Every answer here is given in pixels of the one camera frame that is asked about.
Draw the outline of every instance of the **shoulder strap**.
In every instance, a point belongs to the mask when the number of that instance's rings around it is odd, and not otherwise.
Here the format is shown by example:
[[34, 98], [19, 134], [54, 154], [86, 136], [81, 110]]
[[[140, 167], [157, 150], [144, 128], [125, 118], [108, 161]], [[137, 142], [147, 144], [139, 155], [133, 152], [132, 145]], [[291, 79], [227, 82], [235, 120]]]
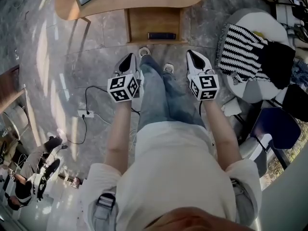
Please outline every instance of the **shoulder strap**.
[[116, 188], [104, 191], [98, 198], [94, 209], [92, 223], [95, 231], [115, 231], [118, 207]]

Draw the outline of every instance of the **wooden shelf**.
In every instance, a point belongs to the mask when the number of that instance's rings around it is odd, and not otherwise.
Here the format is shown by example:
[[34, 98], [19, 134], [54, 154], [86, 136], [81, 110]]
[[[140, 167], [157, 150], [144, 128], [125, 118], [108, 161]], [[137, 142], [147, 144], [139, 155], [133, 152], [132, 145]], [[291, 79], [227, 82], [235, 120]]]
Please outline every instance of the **wooden shelf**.
[[[129, 44], [186, 44], [181, 39], [181, 8], [125, 9]], [[175, 40], [149, 40], [148, 33], [174, 33]]]

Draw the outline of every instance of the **white t-shirt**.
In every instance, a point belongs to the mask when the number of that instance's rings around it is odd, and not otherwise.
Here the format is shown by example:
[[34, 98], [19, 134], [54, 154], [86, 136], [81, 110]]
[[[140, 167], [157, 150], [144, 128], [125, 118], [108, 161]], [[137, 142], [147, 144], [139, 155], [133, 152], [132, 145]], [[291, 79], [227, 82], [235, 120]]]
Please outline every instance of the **white t-shirt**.
[[135, 162], [121, 176], [114, 168], [94, 164], [82, 194], [85, 222], [104, 190], [116, 186], [119, 207], [117, 231], [139, 231], [166, 212], [194, 206], [235, 221], [236, 202], [230, 178], [247, 184], [261, 203], [256, 164], [248, 159], [230, 165], [226, 172], [208, 152], [207, 131], [181, 122], [159, 122], [137, 134]]

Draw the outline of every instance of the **black and white cube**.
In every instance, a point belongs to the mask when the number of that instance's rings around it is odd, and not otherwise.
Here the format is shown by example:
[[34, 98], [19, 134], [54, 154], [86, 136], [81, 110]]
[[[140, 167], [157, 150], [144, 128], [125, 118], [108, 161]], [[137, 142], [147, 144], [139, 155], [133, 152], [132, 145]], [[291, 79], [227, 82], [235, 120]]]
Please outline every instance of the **black and white cube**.
[[218, 76], [192, 76], [190, 89], [199, 101], [216, 99], [219, 92]]
[[132, 100], [138, 88], [134, 74], [108, 79], [108, 93], [116, 103]]

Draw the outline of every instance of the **hair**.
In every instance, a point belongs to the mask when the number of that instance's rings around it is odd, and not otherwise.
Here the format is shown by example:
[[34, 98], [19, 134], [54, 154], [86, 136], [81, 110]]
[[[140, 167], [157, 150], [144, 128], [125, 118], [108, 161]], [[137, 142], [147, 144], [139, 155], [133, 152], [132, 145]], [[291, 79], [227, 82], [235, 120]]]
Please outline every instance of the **hair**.
[[7, 200], [8, 200], [8, 205], [12, 210], [19, 210], [19, 208], [21, 207], [19, 205], [14, 205], [10, 198], [8, 198]]

